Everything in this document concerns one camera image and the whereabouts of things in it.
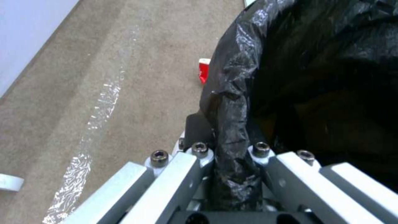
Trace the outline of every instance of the gray metal bar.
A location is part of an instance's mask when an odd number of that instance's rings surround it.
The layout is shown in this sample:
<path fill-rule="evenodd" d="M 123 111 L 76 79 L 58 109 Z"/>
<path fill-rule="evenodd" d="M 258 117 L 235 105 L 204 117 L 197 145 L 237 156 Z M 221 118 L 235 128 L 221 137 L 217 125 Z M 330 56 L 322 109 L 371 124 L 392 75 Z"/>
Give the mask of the gray metal bar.
<path fill-rule="evenodd" d="M 320 173 L 385 223 L 398 223 L 398 195 L 349 163 L 323 167 Z"/>
<path fill-rule="evenodd" d="M 177 153 L 121 224 L 167 223 L 176 210 L 187 208 L 202 177 L 196 156 Z"/>
<path fill-rule="evenodd" d="M 128 162 L 64 222 L 66 224 L 116 223 L 153 180 L 152 170 Z"/>
<path fill-rule="evenodd" d="M 266 172 L 272 192 L 291 212 L 304 206 L 324 223 L 381 223 L 293 152 L 270 158 Z"/>

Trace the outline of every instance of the plastic bag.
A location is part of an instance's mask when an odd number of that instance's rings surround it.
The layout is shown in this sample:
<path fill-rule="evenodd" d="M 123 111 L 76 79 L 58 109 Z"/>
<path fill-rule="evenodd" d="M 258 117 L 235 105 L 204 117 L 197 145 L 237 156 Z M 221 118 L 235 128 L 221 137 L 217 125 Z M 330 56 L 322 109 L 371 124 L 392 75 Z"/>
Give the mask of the plastic bag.
<path fill-rule="evenodd" d="M 396 12 L 393 1 L 258 0 L 240 13 L 200 100 L 217 139 L 215 210 L 261 208 L 250 120 L 278 153 L 307 149 L 396 186 Z"/>

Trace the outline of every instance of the red object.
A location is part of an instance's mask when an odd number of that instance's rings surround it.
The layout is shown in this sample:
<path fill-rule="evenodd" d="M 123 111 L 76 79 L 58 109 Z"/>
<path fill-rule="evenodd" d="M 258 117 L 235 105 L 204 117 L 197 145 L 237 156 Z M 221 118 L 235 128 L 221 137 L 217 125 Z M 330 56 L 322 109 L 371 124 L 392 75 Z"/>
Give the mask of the red object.
<path fill-rule="evenodd" d="M 201 58 L 199 59 L 199 79 L 202 84 L 207 80 L 207 75 L 209 74 L 209 64 L 210 59 Z"/>

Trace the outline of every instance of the beige carpet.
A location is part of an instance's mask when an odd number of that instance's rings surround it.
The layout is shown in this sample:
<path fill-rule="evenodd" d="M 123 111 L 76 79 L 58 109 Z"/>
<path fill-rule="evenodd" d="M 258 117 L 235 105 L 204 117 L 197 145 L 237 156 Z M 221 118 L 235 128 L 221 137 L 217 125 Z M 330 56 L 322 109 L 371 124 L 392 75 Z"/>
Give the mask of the beige carpet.
<path fill-rule="evenodd" d="M 0 100 L 0 173 L 25 178 L 0 192 L 1 223 L 40 223 L 94 113 L 123 67 L 114 111 L 89 149 L 84 201 L 127 161 L 171 151 L 199 108 L 197 61 L 242 0 L 82 0 Z"/>

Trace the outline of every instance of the bolt head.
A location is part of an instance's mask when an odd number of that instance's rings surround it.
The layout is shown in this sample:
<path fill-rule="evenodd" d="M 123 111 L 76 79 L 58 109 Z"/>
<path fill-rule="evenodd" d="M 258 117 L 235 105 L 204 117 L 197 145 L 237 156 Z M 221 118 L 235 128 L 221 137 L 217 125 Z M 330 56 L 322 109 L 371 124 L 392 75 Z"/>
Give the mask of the bolt head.
<path fill-rule="evenodd" d="M 265 143 L 265 142 L 262 142 L 262 141 L 257 142 L 257 143 L 253 146 L 253 154 L 254 154 L 256 157 L 259 157 L 259 158 L 265 158 L 265 157 L 267 157 L 270 150 L 271 150 L 271 149 L 269 148 L 269 145 L 268 145 L 267 143 Z"/>
<path fill-rule="evenodd" d="M 298 150 L 297 156 L 304 160 L 306 163 L 308 163 L 310 166 L 314 164 L 315 156 L 307 150 Z"/>
<path fill-rule="evenodd" d="M 156 150 L 150 155 L 150 163 L 154 167 L 164 167 L 169 162 L 169 154 L 164 150 Z"/>
<path fill-rule="evenodd" d="M 207 152 L 209 151 L 207 145 L 203 142 L 196 142 L 192 145 L 192 154 L 198 158 L 204 158 L 207 156 Z"/>
<path fill-rule="evenodd" d="M 179 138 L 178 139 L 178 149 L 183 150 L 184 149 L 184 138 Z"/>

